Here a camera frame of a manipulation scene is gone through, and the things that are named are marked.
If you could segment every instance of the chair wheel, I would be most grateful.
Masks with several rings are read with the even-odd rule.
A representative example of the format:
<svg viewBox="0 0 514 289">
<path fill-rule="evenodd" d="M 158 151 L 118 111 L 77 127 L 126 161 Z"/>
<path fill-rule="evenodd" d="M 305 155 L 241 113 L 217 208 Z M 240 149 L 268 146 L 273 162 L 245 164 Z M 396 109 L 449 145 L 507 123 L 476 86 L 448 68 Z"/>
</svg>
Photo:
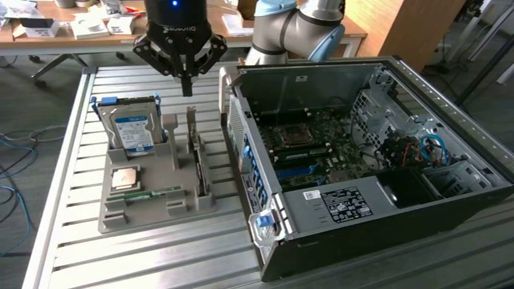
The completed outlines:
<svg viewBox="0 0 514 289">
<path fill-rule="evenodd" d="M 121 60 L 127 60 L 126 55 L 122 52 L 117 52 L 117 57 Z"/>
<path fill-rule="evenodd" d="M 45 80 L 34 81 L 34 85 L 39 88 L 47 87 L 47 82 Z"/>
<path fill-rule="evenodd" d="M 34 63 L 42 63 L 42 59 L 39 56 L 37 55 L 30 55 L 30 60 L 34 62 Z"/>
</svg>

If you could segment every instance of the white box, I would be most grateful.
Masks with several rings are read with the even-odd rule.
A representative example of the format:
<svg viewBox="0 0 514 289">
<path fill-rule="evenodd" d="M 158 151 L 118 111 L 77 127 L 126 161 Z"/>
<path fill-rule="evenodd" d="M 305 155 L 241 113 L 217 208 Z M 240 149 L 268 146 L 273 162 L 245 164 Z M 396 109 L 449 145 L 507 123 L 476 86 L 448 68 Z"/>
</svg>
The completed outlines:
<svg viewBox="0 0 514 289">
<path fill-rule="evenodd" d="M 113 34 L 127 34 L 131 35 L 134 32 L 134 17 L 119 17 L 111 18 L 107 23 L 107 29 Z"/>
<path fill-rule="evenodd" d="M 38 24 L 35 20 L 46 20 L 46 23 Z M 22 21 L 23 28 L 26 29 L 27 37 L 30 38 L 49 38 L 58 36 L 59 22 L 55 19 L 33 19 L 31 23 Z"/>
<path fill-rule="evenodd" d="M 102 20 L 75 20 L 71 23 L 75 39 L 89 39 L 110 36 L 106 24 Z"/>
</svg>

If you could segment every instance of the blue expansion slot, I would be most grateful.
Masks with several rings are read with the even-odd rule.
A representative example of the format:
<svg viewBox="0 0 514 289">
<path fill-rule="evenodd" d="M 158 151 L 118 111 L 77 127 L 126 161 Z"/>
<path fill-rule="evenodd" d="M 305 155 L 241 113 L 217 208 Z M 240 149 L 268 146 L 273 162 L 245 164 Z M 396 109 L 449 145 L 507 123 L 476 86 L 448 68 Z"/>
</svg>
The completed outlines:
<svg viewBox="0 0 514 289">
<path fill-rule="evenodd" d="M 277 172 L 277 177 L 280 179 L 284 179 L 284 178 L 290 178 L 293 176 L 298 176 L 298 175 L 310 175 L 314 173 L 314 169 L 318 165 L 314 164 L 309 167 L 301 167 L 301 168 L 297 168 L 297 169 L 292 169 L 292 170 L 281 170 Z"/>
</svg>

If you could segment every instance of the metal worktable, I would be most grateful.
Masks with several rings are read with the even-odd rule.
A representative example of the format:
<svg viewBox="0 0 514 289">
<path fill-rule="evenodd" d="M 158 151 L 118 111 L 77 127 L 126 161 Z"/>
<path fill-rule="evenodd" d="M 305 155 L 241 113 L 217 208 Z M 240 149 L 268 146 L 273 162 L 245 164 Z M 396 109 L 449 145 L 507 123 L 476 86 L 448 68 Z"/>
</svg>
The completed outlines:
<svg viewBox="0 0 514 289">
<path fill-rule="evenodd" d="M 313 272 L 260 281 L 258 257 L 237 196 L 220 125 L 218 70 L 184 98 L 150 66 L 87 68 L 82 76 L 57 173 L 23 288 L 501 288 L 514 281 L 514 198 L 480 212 L 455 231 Z M 93 96 L 164 98 L 164 113 L 197 106 L 208 141 L 217 213 L 102 235 L 98 231 L 107 136 Z"/>
</svg>

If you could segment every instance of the robotiq logo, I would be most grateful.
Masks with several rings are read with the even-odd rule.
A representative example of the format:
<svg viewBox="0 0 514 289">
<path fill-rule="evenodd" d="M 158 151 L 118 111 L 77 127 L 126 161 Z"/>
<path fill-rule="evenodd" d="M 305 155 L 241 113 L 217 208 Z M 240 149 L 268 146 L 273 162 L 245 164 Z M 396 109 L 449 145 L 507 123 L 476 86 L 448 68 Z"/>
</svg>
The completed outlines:
<svg viewBox="0 0 514 289">
<path fill-rule="evenodd" d="M 173 27 L 165 27 L 165 33 L 168 32 L 178 32 L 178 31 L 188 31 L 188 32 L 197 32 L 197 27 L 186 27 L 186 28 L 173 28 Z"/>
</svg>

